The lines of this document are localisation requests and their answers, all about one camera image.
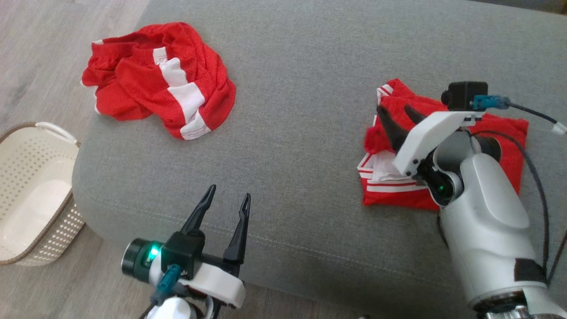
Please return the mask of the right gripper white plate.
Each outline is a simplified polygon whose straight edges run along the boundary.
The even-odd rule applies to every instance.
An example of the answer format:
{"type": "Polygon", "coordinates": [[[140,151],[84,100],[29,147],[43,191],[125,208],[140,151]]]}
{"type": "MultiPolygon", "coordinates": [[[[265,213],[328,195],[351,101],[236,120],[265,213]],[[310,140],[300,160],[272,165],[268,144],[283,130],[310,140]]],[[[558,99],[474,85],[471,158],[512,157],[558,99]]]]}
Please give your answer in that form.
{"type": "Polygon", "coordinates": [[[377,106],[377,117],[395,153],[392,167],[405,176],[417,176],[421,161],[448,137],[461,127],[475,126],[484,117],[480,111],[439,111],[427,116],[411,105],[405,105],[404,111],[415,125],[410,131],[398,125],[384,105],[377,106]]]}

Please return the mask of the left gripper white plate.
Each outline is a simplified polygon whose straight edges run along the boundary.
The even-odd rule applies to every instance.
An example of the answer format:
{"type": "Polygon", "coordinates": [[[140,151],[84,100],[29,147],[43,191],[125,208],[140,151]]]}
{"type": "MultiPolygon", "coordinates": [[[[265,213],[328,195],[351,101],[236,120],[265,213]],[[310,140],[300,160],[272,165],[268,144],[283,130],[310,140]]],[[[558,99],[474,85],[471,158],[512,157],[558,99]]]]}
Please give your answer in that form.
{"type": "MultiPolygon", "coordinates": [[[[204,216],[212,204],[216,188],[217,186],[212,184],[207,189],[181,228],[182,234],[200,230],[204,216]]],[[[201,259],[195,262],[193,277],[188,279],[187,283],[194,291],[234,308],[241,308],[246,297],[244,283],[239,278],[239,274],[245,260],[250,206],[251,195],[247,193],[238,212],[239,222],[223,258],[209,254],[202,255],[201,259]]]]}

